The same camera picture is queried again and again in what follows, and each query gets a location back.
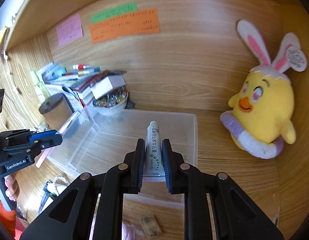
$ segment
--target green sticky note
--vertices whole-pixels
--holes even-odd
[[[91,17],[91,22],[97,23],[97,22],[103,21],[105,19],[114,17],[114,16],[118,16],[118,15],[128,13],[128,12],[135,12],[137,10],[138,10],[138,8],[136,7],[135,2],[126,3],[126,4],[120,5],[118,7],[107,9],[107,10],[104,10],[102,12],[99,12],[99,13],[93,15]]]

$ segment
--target orange clothing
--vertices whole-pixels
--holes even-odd
[[[16,236],[16,211],[6,211],[0,201],[0,221],[9,233]]]

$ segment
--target finger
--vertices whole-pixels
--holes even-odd
[[[12,186],[9,187],[9,188],[6,190],[6,195],[7,195],[7,197],[12,196],[12,195],[16,192],[16,190],[18,189],[18,187],[19,187],[19,184],[18,184],[18,182],[15,180],[15,182],[12,184]]]
[[[11,187],[15,182],[15,180],[16,180],[16,173],[12,173],[6,178],[4,183],[6,184],[7,187]]]
[[[16,200],[18,198],[19,194],[20,194],[20,188],[18,186],[18,188],[16,189],[16,192],[11,197],[9,197],[9,199],[10,200]]]

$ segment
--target red and white pen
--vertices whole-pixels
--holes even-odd
[[[82,70],[82,69],[86,69],[86,68],[94,68],[94,67],[93,66],[86,66],[86,65],[73,65],[73,69]]]

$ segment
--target bunny ear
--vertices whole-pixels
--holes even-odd
[[[260,64],[270,66],[270,56],[258,29],[251,22],[241,20],[237,24],[237,31]]]
[[[286,57],[287,50],[290,47],[294,47],[295,50],[301,49],[300,41],[298,37],[294,33],[287,33],[280,44],[280,49],[278,55],[275,57],[274,61],[272,62],[272,66],[275,70],[280,73],[285,72],[289,67],[289,62]]]

